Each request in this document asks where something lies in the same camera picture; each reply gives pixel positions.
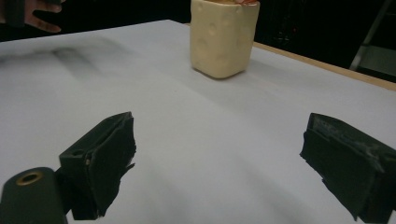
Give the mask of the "white metal stand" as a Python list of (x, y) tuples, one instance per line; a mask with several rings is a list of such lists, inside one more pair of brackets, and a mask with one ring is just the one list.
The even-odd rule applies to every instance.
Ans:
[(372, 44), (377, 30), (388, 14), (395, 0), (385, 0), (379, 9), (366, 37), (362, 41), (351, 65), (353, 71), (369, 71), (373, 74), (383, 74), (396, 77), (396, 50), (378, 47)]

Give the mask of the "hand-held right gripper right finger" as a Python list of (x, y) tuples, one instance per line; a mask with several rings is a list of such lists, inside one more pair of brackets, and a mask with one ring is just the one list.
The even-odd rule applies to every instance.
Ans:
[(340, 119), (313, 113), (300, 156), (355, 219), (387, 223), (396, 211), (396, 149)]

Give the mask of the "cream square cup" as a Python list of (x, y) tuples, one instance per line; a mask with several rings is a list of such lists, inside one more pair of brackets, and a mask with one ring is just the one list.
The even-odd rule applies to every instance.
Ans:
[(247, 69), (259, 0), (191, 0), (191, 66), (222, 79)]

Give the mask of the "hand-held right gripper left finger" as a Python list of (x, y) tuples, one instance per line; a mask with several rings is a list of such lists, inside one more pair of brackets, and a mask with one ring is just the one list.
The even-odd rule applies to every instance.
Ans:
[(59, 156), (64, 209), (76, 220), (104, 216), (119, 193), (121, 178), (134, 167), (135, 153), (130, 112), (99, 122)]

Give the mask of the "white table sheet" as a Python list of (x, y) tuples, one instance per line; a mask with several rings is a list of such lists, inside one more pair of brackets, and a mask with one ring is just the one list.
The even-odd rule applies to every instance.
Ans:
[(396, 148), (396, 91), (263, 49), (216, 80), (189, 39), (155, 21), (0, 43), (0, 188), (128, 111), (134, 168), (104, 217), (71, 224), (360, 224), (302, 159), (304, 131), (319, 113)]

